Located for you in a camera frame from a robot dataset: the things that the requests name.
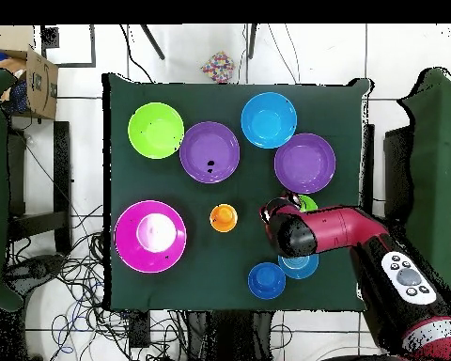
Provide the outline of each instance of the green bowl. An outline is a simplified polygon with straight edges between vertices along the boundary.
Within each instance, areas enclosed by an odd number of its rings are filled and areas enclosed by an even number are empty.
[[[318,208],[311,197],[300,195],[299,198],[301,199],[301,212],[315,211]]]
[[[184,124],[169,105],[149,102],[129,120],[129,140],[135,150],[150,159],[162,159],[179,149],[184,138]]]

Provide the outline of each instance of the table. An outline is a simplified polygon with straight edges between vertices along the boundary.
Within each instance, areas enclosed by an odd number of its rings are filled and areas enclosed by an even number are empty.
[[[237,86],[136,84],[114,74],[102,76],[104,85],[104,153],[110,150],[111,176],[104,197],[110,196],[111,231],[118,217],[135,202],[155,199],[182,216],[188,240],[180,261],[157,275],[143,275],[127,267],[110,242],[112,309],[325,309],[363,310],[356,296],[356,279],[347,249],[320,255],[319,268],[305,280],[287,280],[286,289],[270,301],[257,299],[247,287],[247,276],[261,261],[277,262],[258,216],[260,206],[280,195],[283,187],[273,171],[274,149],[250,144],[241,131],[241,110],[249,99],[265,91],[283,94],[294,104],[296,133],[316,133],[331,144],[336,171],[329,185],[312,195],[320,207],[357,205],[363,125],[362,98],[367,79],[349,86]],[[162,160],[138,154],[129,142],[127,126],[134,111],[147,102],[164,102],[181,115],[185,129],[200,121],[225,124],[237,136],[241,161],[237,170],[217,184],[201,184],[183,169],[179,152]],[[229,233],[210,226],[211,209],[233,205],[239,223]]]

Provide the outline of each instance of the magenta bowl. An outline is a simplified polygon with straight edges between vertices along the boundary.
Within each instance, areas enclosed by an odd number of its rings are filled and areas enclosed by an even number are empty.
[[[160,273],[178,262],[187,234],[179,214],[169,205],[146,200],[120,215],[114,231],[122,261],[140,273]]]

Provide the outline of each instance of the light blue bowl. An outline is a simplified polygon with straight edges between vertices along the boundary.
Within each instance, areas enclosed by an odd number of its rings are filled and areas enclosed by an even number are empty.
[[[319,265],[319,255],[302,256],[300,258],[278,257],[279,267],[284,274],[294,279],[304,279],[311,276]]]
[[[287,143],[296,131],[296,110],[281,94],[258,94],[242,109],[241,126],[255,146],[276,149]]]
[[[274,263],[264,262],[254,266],[247,279],[249,290],[259,299],[274,299],[286,286],[286,275]]]

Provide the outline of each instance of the blue cable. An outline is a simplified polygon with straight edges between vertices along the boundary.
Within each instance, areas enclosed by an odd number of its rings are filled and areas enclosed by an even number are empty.
[[[94,290],[96,287],[98,287],[98,286],[103,286],[103,284],[100,282],[100,281],[97,281],[92,287],[91,287],[91,290],[93,291],[93,294],[95,295],[95,292],[97,291],[97,290]],[[70,329],[70,327],[72,326],[73,328],[75,328],[75,331],[77,331],[77,332],[86,332],[86,329],[78,329],[77,328],[77,326],[75,325],[75,323],[77,322],[77,320],[79,320],[79,319],[83,319],[83,320],[86,320],[86,317],[84,317],[84,316],[82,316],[82,314],[84,314],[84,313],[86,313],[87,311],[88,311],[88,309],[86,309],[85,311],[83,311],[82,313],[78,313],[77,315],[75,315],[75,310],[77,310],[77,308],[79,308],[79,311],[80,311],[80,307],[82,307],[82,302],[84,301],[84,299],[86,298],[86,291],[84,292],[84,294],[82,295],[82,297],[78,300],[78,301],[76,301],[75,302],[75,307],[73,308],[73,311],[71,312],[71,321],[70,322],[67,322],[63,327],[62,327],[62,329],[60,329],[60,331],[58,331],[58,345],[60,346],[60,337],[61,337],[61,335],[62,335],[62,332],[64,332],[64,331],[66,331],[66,330],[68,330],[68,329]],[[65,344],[63,344],[61,347],[60,347],[60,352],[62,352],[62,353],[65,353],[65,354],[71,354],[71,353],[73,353],[73,348],[71,347],[71,346],[65,346]]]

